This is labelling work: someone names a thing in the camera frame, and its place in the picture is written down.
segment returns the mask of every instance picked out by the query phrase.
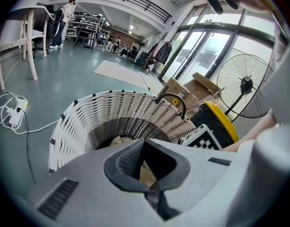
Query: standing fan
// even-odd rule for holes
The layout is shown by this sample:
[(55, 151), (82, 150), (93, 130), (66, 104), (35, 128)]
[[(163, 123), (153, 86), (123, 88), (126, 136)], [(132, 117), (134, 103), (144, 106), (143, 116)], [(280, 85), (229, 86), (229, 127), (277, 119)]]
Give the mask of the standing fan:
[(217, 77), (217, 86), (225, 87), (220, 95), (228, 107), (225, 115), (229, 112), (245, 118), (266, 115), (270, 108), (260, 89), (271, 72), (271, 67), (255, 55), (240, 54), (227, 60)]

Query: green floor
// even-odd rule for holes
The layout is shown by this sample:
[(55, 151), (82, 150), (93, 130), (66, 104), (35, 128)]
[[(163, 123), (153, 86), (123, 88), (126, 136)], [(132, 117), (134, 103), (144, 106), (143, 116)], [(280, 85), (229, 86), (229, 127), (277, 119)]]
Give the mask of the green floor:
[[(46, 58), (42, 54), (39, 51), (34, 60), (37, 81), (32, 80), (28, 61), (22, 61), (20, 56), (2, 63), (4, 78), (11, 71), (5, 83), (6, 90), (28, 100), (26, 114), (30, 130), (56, 121), (73, 100), (92, 93), (119, 89), (148, 93), (143, 88), (93, 73), (103, 60), (139, 70), (125, 58), (117, 60), (120, 56), (114, 53), (100, 49), (92, 52), (83, 47), (72, 49), (71, 45), (65, 45), (51, 50)], [(0, 105), (6, 103), (6, 96), (0, 101)], [(48, 176), (49, 140), (53, 129), (54, 125), (29, 136), (29, 154), (37, 184)], [(18, 131), (25, 130), (23, 121)], [(11, 192), (23, 197), (33, 186), (26, 158), (26, 134), (18, 136), (0, 127), (0, 175)]]

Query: black and white basket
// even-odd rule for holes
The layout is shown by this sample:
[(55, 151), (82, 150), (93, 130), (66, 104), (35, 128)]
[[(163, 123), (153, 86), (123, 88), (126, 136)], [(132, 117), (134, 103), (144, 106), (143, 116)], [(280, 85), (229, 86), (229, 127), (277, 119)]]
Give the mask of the black and white basket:
[[(164, 96), (181, 100), (180, 112)], [(160, 97), (108, 91), (75, 100), (61, 115), (50, 140), (49, 168), (56, 171), (74, 158), (106, 146), (116, 136), (154, 138), (177, 143), (194, 131), (185, 103), (171, 93)]]

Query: ceiling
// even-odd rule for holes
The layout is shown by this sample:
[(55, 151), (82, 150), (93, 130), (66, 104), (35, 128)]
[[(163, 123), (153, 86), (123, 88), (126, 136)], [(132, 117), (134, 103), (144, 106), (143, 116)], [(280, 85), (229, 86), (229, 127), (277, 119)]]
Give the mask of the ceiling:
[(132, 30), (132, 35), (134, 36), (148, 36), (150, 34), (156, 33), (155, 27), (147, 23), (146, 21), (135, 17), (129, 13), (122, 10), (111, 8), (108, 6), (102, 6), (93, 3), (77, 3), (75, 12), (88, 12), (88, 13), (101, 13), (109, 22), (113, 28), (119, 29), (123, 32), (128, 33), (130, 30), (130, 25), (133, 24), (134, 28)]

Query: checkered marker board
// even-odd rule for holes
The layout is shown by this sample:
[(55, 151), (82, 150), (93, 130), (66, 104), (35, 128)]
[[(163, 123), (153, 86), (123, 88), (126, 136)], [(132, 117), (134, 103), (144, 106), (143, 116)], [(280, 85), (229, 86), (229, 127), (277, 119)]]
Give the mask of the checkered marker board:
[(222, 149), (212, 131), (205, 124), (202, 124), (194, 132), (190, 133), (182, 145), (202, 149)]

